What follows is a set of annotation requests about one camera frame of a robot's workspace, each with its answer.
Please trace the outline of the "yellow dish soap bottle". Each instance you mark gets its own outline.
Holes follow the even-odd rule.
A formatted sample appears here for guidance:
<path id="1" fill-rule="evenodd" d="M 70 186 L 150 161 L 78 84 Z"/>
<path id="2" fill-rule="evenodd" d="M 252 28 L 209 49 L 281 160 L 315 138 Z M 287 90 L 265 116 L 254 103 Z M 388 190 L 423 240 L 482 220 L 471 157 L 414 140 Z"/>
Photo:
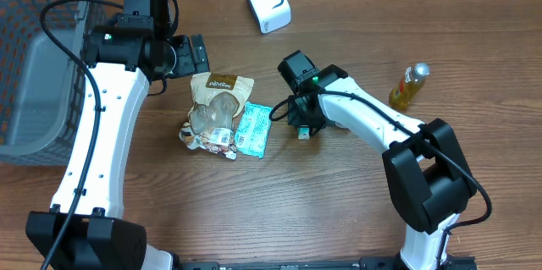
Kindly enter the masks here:
<path id="1" fill-rule="evenodd" d="M 416 63 L 408 67 L 399 83 L 391 90 L 389 105 L 397 111 L 406 111 L 429 75 L 430 67 L 426 63 Z"/>

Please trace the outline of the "teal tissue pack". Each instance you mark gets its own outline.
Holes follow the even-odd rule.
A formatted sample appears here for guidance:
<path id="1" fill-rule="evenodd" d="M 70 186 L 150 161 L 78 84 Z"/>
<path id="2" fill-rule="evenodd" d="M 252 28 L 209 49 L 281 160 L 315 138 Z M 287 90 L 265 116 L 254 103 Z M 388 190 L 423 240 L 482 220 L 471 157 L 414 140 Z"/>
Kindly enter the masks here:
<path id="1" fill-rule="evenodd" d="M 310 139 L 310 129 L 308 127 L 300 127 L 298 129 L 298 139 L 299 140 L 309 140 Z"/>

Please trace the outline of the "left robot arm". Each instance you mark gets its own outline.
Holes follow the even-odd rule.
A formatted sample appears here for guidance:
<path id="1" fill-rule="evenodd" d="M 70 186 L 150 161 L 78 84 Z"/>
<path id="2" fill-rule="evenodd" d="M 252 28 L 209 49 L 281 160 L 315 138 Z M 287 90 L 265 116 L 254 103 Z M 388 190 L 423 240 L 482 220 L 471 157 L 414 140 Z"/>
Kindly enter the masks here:
<path id="1" fill-rule="evenodd" d="M 177 33 L 177 0 L 124 0 L 94 27 L 74 63 L 86 77 L 66 173 L 25 232 L 53 269 L 178 269 L 180 259 L 124 220 L 124 173 L 137 115 L 152 82 L 206 72 L 202 37 Z"/>

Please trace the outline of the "teal wipes packet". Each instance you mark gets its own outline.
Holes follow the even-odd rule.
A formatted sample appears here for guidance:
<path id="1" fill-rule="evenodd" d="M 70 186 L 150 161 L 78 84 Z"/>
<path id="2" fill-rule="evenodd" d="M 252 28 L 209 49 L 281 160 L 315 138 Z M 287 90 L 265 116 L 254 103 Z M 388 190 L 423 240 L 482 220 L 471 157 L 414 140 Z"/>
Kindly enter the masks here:
<path id="1" fill-rule="evenodd" d="M 247 102 L 235 132 L 237 150 L 244 155 L 264 157 L 271 127 L 269 114 L 272 108 Z"/>

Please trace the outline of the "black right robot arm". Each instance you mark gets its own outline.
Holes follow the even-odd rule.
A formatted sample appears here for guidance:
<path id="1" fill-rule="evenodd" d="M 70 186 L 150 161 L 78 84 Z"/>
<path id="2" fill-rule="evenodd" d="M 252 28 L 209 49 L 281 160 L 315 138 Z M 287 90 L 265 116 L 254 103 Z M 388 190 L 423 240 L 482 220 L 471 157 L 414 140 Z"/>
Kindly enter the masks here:
<path id="1" fill-rule="evenodd" d="M 301 51 L 278 71 L 292 94 L 285 101 L 290 125 L 309 135 L 339 125 L 382 157 L 390 199 L 406 223 L 395 256 L 363 257 L 357 269 L 474 269 L 472 257 L 446 251 L 451 229 L 478 187 L 453 129 L 437 118 L 426 124 L 370 96 L 335 65 L 318 69 Z"/>

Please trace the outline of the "beige brown snack bag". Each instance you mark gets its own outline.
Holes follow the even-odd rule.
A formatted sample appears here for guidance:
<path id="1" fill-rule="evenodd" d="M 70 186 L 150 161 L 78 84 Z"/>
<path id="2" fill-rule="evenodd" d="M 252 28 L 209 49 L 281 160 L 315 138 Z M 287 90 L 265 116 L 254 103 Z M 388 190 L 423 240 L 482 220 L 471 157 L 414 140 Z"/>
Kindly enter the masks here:
<path id="1" fill-rule="evenodd" d="M 253 86 L 253 79 L 238 75 L 211 72 L 193 75 L 193 106 L 179 138 L 191 150 L 203 149 L 235 160 L 234 118 L 246 105 Z"/>

